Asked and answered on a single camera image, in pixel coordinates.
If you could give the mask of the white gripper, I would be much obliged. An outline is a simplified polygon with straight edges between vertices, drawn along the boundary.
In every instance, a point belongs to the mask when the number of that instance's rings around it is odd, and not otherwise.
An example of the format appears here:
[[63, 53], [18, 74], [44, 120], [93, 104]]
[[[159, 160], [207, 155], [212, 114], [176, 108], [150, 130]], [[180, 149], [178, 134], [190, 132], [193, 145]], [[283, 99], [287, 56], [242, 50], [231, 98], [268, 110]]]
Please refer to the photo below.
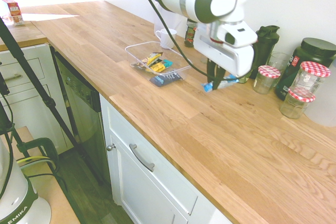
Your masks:
[[251, 70], [253, 44], [257, 38], [257, 34], [244, 21], [198, 24], [194, 48], [208, 58], [207, 82], [213, 81], [213, 90], [217, 90], [226, 70], [236, 77], [244, 76]]

